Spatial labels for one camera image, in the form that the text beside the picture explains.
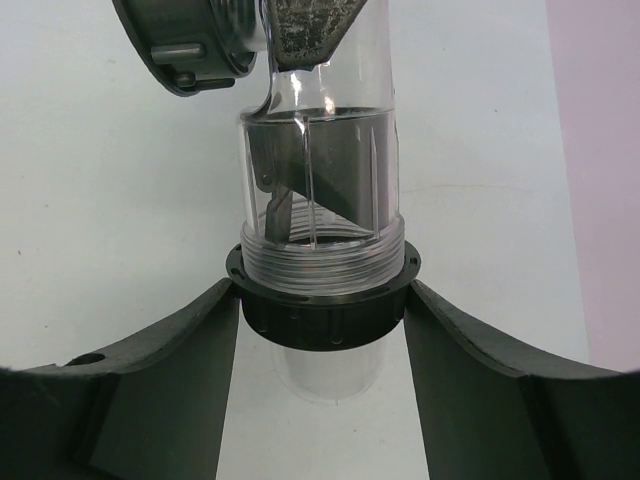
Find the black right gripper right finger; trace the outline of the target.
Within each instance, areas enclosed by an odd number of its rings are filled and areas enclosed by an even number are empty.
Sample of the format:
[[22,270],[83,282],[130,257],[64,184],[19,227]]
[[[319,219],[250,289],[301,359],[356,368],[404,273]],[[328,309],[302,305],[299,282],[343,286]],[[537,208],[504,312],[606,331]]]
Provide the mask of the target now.
[[405,332],[433,479],[635,479],[639,376],[528,345],[421,282]]

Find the clear elbow pipe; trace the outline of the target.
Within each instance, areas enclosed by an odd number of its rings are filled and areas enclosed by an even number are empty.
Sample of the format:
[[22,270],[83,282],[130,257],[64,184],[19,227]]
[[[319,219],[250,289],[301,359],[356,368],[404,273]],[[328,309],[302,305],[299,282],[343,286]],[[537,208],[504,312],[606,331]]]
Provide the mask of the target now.
[[276,71],[264,1],[118,1],[125,32],[155,79],[190,97],[269,67],[261,106],[239,117],[254,282],[294,295],[351,294],[404,262],[389,5],[366,1],[330,60]]
[[404,318],[421,259],[410,243],[400,273],[382,286],[334,297],[285,294],[246,274],[241,248],[226,259],[246,323],[271,342],[282,383],[311,403],[339,404],[366,392],[385,361],[385,337]]

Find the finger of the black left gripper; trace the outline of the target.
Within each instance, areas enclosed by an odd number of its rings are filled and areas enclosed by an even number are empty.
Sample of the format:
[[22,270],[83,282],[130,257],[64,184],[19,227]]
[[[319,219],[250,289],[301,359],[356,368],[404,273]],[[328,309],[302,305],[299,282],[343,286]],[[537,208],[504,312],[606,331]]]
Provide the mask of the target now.
[[269,51],[279,73],[313,70],[331,59],[366,1],[264,1]]

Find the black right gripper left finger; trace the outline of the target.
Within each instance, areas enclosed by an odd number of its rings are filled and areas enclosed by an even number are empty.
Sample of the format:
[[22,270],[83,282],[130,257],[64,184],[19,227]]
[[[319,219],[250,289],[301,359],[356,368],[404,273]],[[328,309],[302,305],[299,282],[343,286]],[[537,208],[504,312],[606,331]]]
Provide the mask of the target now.
[[1,372],[5,479],[212,479],[239,320],[221,280],[69,363]]

